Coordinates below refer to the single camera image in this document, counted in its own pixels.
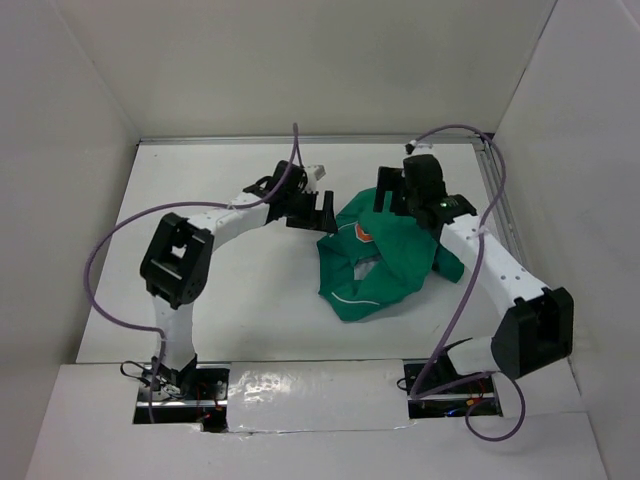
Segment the green zip jacket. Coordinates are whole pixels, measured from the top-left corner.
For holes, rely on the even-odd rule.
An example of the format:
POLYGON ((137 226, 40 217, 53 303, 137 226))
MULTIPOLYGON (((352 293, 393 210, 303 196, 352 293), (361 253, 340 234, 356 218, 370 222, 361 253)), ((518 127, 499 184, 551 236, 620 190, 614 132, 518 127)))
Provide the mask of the green zip jacket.
POLYGON ((374 188, 357 193, 337 214, 337 231, 316 243, 318 294, 345 323, 402 302, 431 273, 457 283, 465 270, 414 218, 376 213, 375 194, 374 188))

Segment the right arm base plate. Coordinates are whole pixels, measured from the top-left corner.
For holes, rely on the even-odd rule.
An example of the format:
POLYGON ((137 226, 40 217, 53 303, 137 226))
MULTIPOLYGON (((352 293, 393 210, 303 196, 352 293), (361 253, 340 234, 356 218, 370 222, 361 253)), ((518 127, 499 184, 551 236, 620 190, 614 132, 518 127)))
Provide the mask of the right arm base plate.
MULTIPOLYGON (((403 377, 396 381, 397 388, 407 394, 409 419, 464 417, 469 408, 478 403, 480 405, 474 409, 471 416, 502 416, 497 390, 491 378, 473 380, 419 400, 412 400, 409 392, 423 367, 424 362, 404 362, 403 377)), ((422 394, 424 391, 435 389, 457 379, 452 367, 434 365, 419 393, 422 394)))

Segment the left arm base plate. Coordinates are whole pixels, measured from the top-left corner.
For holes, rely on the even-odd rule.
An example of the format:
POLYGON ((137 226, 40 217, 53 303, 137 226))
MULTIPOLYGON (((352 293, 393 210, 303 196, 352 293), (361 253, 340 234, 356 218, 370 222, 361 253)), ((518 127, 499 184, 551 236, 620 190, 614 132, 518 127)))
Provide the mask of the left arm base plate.
POLYGON ((209 433, 227 430, 229 365, 199 364, 184 389, 159 379, 153 391, 148 366, 126 361, 120 365, 120 371, 137 382, 134 424, 151 424, 149 406, 152 406, 155 424, 198 424, 209 433))

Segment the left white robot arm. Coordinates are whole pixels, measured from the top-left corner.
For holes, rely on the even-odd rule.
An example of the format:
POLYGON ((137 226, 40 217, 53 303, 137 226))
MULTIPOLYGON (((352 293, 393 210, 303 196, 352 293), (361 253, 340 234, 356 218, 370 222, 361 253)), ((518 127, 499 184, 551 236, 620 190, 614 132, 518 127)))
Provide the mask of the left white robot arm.
POLYGON ((316 208, 322 165, 281 161, 274 173, 243 189, 228 206, 200 214, 162 217, 140 267, 152 297, 156 327, 163 331, 153 358, 163 389, 176 399, 197 387, 193 311, 207 284, 213 253, 238 236, 281 218, 290 228, 335 233, 334 194, 316 208))

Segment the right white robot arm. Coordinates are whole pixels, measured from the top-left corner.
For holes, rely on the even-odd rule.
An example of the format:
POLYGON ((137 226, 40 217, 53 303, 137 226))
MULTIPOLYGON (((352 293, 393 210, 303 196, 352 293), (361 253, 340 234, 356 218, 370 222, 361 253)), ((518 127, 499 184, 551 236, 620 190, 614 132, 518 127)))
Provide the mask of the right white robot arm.
POLYGON ((493 373, 517 380, 570 355, 571 294, 563 287, 549 288, 528 272, 486 229, 485 217, 463 195, 447 192, 433 155, 411 155, 400 168, 379 168, 373 209, 414 218, 470 270, 467 287, 481 286, 501 318, 489 337, 454 345, 439 341, 412 385, 411 399, 457 392, 493 373))

